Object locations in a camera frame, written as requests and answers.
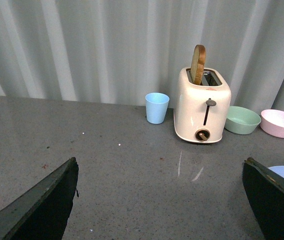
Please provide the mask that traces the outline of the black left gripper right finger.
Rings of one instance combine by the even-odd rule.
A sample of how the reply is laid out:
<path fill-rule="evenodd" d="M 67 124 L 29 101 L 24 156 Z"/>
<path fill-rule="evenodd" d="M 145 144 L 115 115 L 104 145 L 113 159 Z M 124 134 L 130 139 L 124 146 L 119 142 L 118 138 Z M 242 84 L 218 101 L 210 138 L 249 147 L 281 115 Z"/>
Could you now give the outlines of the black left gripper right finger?
<path fill-rule="evenodd" d="M 265 239 L 284 240 L 284 177 L 250 157 L 242 182 Z"/>

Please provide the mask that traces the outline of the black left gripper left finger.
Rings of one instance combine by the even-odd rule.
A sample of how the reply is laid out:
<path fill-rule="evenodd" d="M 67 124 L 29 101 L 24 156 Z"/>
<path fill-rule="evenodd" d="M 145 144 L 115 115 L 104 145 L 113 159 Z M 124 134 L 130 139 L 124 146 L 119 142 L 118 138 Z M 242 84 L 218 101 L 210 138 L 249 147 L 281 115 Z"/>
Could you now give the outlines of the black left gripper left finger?
<path fill-rule="evenodd" d="M 72 157 L 0 210 L 0 240 L 60 240 L 77 191 L 79 166 Z"/>

